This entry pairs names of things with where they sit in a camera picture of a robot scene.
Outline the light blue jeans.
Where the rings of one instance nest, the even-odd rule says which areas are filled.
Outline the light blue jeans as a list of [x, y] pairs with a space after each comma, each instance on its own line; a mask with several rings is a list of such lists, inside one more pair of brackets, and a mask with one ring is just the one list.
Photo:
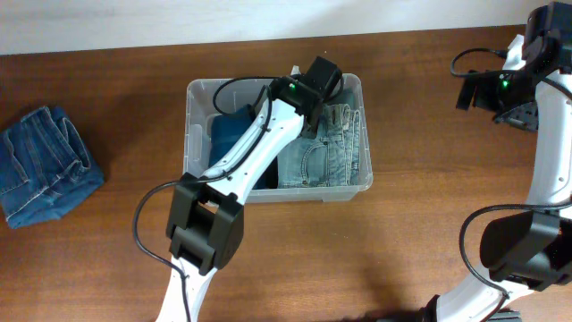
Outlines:
[[360, 172], [361, 113], [346, 89], [324, 105], [313, 139], [299, 137], [278, 155], [278, 187], [350, 186]]

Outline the teal blue garment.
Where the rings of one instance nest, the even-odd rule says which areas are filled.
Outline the teal blue garment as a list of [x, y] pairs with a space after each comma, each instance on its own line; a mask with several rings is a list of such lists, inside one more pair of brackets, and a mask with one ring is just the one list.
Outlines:
[[[211, 150], [208, 166], [213, 166], [230, 151], [234, 144], [253, 123], [255, 118], [256, 112], [254, 111], [254, 108], [250, 105], [245, 105], [238, 110], [237, 117], [218, 115], [213, 119], [211, 125]], [[255, 185], [255, 190], [261, 190], [258, 188], [258, 182]]]

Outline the dark blue jeans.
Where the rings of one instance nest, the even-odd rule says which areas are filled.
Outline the dark blue jeans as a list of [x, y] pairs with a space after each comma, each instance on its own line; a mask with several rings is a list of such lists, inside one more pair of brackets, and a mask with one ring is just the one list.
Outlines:
[[63, 218], [104, 182], [61, 107], [42, 106], [1, 132], [1, 208], [12, 229]]

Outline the large black garment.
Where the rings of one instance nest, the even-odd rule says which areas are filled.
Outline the large black garment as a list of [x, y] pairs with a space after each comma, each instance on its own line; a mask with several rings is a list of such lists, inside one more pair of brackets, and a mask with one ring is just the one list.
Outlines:
[[261, 190], [277, 189], [279, 183], [279, 167], [278, 158], [276, 157], [266, 168], [264, 174], [258, 182], [258, 188]]

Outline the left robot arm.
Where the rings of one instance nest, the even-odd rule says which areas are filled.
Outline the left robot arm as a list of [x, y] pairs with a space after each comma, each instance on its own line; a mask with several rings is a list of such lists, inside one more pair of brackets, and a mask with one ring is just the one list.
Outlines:
[[252, 104], [256, 118], [230, 151], [199, 177], [185, 173], [173, 184], [165, 228], [172, 272], [158, 320], [198, 319], [215, 273], [240, 246], [249, 193], [288, 144], [316, 133], [323, 103], [342, 87], [340, 68], [321, 56], [304, 73], [272, 79]]

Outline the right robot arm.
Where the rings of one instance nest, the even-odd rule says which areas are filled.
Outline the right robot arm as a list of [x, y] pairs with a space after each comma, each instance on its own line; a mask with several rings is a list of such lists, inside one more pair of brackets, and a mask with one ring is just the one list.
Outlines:
[[505, 50], [496, 71], [471, 70], [457, 107], [479, 107], [537, 135], [526, 201], [476, 210], [463, 222], [458, 245], [469, 271], [456, 288], [434, 296], [415, 321], [519, 321], [506, 307], [571, 281], [571, 6], [533, 10], [526, 32]]

